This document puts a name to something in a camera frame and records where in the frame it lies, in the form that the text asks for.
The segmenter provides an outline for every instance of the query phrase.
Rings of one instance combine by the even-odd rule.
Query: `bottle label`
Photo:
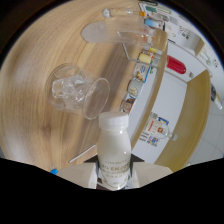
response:
[[[157,136],[158,133],[163,133],[162,123],[154,118],[150,118],[146,124],[145,133],[152,136]]]
[[[119,190],[123,188],[128,180],[128,171],[130,160],[122,161],[100,161],[100,171],[102,181],[105,187],[109,189]]]

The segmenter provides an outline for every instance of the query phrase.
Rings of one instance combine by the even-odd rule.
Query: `sticker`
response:
[[[128,85],[128,93],[132,98],[136,98],[142,91],[144,83],[136,79],[132,79]]]
[[[147,139],[147,143],[152,145],[152,146],[155,146],[157,147],[158,143],[159,143],[159,139],[158,138],[155,138],[153,136],[149,136],[149,138]]]
[[[146,82],[148,70],[149,70],[148,65],[142,63],[136,63],[133,71],[133,77],[142,82]]]
[[[212,64],[215,66],[215,68],[218,68],[219,63],[216,61],[216,59],[213,59]]]
[[[121,104],[121,111],[127,114],[130,114],[134,102],[135,102],[135,99],[133,98],[128,98],[123,100]]]
[[[154,118],[149,118],[144,132],[153,136],[163,132],[162,123]]]
[[[166,119],[162,118],[162,117],[158,117],[158,121],[168,125],[169,124],[169,121],[167,121]]]
[[[178,34],[181,34],[187,40],[191,37],[191,32],[188,29],[186,29],[186,28],[184,28],[182,26],[179,26]]]

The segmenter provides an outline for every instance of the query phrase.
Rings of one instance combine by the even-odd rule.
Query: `red object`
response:
[[[169,55],[167,55],[167,66],[166,67],[179,73],[179,74],[184,74],[186,72],[185,64]]]

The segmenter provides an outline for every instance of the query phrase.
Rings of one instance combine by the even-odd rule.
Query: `glass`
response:
[[[63,64],[50,75],[46,95],[57,110],[95,119],[103,110],[110,91],[107,79],[98,78],[74,64]]]

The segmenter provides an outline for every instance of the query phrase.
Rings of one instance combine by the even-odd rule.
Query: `plastic bottle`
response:
[[[89,43],[122,43],[135,46],[152,46],[164,51],[167,33],[151,28],[140,22],[100,21],[87,25],[82,30],[82,37]]]
[[[129,116],[123,112],[99,115],[101,133],[97,144],[102,184],[109,190],[120,190],[128,181],[131,142],[127,133]]]
[[[102,11],[102,15],[106,18],[110,17],[125,17],[125,16],[146,16],[145,12],[133,11],[130,8],[106,8]]]
[[[170,132],[168,125],[155,118],[150,118],[148,120],[144,132],[158,139],[169,138],[176,141],[178,138],[177,134]]]

